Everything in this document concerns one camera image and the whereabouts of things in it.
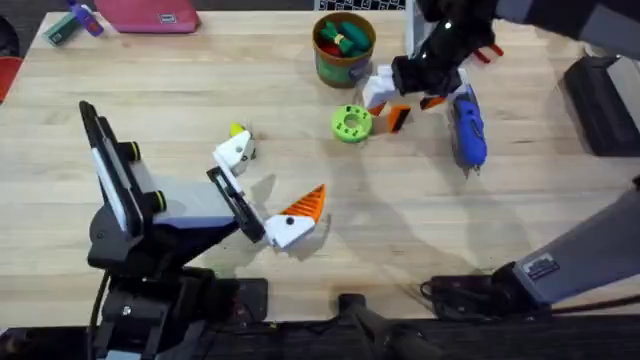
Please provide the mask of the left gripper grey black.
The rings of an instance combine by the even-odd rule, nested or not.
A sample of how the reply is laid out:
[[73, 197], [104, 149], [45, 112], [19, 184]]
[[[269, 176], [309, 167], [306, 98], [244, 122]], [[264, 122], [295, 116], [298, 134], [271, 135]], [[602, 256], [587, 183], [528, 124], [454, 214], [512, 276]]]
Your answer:
[[[244, 130], [219, 144], [213, 158], [240, 176], [255, 152], [252, 134]], [[253, 242], [265, 235], [271, 246], [280, 249], [314, 230], [324, 209], [324, 184], [263, 225], [220, 167], [207, 171], [207, 182], [188, 183], [153, 177], [143, 163], [126, 166], [123, 176], [110, 166], [100, 166], [104, 204], [89, 228], [88, 264], [123, 277], [161, 277], [237, 230]]]

